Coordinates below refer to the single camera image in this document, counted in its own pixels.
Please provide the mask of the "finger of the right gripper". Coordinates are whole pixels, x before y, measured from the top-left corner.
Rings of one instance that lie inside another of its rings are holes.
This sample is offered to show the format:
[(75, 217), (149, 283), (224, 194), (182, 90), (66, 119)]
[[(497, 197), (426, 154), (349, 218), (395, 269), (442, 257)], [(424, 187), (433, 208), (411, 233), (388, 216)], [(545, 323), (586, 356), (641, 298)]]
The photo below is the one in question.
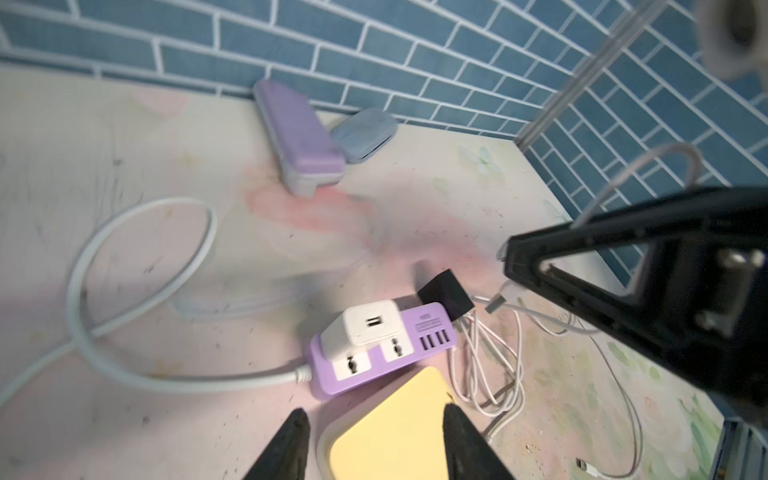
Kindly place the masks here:
[(503, 248), (504, 275), (552, 301), (644, 354), (661, 354), (678, 344), (663, 325), (659, 287), (641, 285), (633, 294), (613, 294), (547, 260), (628, 246), (644, 228), (657, 226), (673, 201), (655, 200), (598, 214), (578, 226), (574, 221), (509, 237)]

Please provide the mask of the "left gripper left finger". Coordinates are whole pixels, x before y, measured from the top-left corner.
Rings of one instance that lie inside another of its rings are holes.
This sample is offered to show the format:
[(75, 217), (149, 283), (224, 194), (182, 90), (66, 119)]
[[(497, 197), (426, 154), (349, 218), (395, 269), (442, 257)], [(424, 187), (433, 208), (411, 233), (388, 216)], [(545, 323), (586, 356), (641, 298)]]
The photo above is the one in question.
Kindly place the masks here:
[(294, 409), (277, 430), (244, 480), (302, 480), (305, 478), (311, 426), (302, 408)]

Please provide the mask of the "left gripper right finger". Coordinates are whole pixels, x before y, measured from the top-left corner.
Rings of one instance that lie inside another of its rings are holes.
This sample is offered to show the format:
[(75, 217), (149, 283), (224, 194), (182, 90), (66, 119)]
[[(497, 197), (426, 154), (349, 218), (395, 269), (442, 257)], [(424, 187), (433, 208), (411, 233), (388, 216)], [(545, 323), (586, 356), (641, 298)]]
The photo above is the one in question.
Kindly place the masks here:
[(460, 407), (444, 407), (442, 430), (450, 480), (514, 480)]

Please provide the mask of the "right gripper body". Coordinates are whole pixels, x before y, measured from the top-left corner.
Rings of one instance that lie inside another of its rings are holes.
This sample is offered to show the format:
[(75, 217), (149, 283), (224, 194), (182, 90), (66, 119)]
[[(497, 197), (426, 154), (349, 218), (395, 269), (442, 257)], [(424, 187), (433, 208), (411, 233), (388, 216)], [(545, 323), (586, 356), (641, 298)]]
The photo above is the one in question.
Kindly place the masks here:
[(767, 190), (706, 187), (627, 207), (647, 247), (623, 341), (749, 420), (767, 417)]

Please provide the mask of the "white charger adapter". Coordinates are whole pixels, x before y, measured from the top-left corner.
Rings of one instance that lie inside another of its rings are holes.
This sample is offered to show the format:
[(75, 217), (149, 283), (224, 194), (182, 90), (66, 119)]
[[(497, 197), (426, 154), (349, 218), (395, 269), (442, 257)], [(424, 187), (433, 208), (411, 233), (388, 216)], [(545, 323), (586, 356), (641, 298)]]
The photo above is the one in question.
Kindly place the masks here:
[(393, 300), (349, 307), (320, 334), (321, 350), (330, 361), (347, 358), (395, 337), (402, 327)]

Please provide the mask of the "purple power strip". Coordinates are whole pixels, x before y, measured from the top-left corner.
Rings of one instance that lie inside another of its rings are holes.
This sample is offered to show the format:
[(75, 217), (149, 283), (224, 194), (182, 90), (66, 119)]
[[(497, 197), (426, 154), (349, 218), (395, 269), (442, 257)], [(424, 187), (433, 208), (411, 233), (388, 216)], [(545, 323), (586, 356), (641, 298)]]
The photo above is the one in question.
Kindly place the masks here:
[(419, 361), (446, 352), (457, 343), (456, 332), (445, 308), (436, 302), (399, 314), (401, 331), (386, 335), (356, 352), (328, 358), (319, 334), (306, 350), (315, 398), (327, 400)]

